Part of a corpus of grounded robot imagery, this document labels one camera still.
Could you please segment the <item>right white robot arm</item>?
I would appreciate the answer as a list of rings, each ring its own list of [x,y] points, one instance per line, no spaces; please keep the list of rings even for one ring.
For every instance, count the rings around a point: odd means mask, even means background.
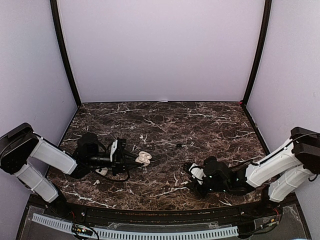
[[[232,170],[215,156],[205,159],[202,166],[186,162],[183,169],[193,179],[188,188],[202,197],[209,192],[244,196],[280,175],[266,188],[267,197],[255,205],[255,213],[266,217],[275,203],[320,174],[320,134],[302,127],[294,127],[290,133],[278,149],[257,162],[239,164],[238,170]]]

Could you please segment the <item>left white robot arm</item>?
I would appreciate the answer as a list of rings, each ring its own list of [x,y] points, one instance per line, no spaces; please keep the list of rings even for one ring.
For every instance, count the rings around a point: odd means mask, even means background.
[[[117,138],[104,146],[95,133],[87,132],[77,139],[75,151],[69,154],[35,133],[25,122],[0,138],[0,168],[38,194],[58,217],[67,218],[71,208],[65,196],[30,159],[37,159],[74,179],[94,173],[107,181],[122,183],[130,179],[132,169],[146,167],[152,159],[146,151],[138,154],[127,151],[126,144],[126,139]]]

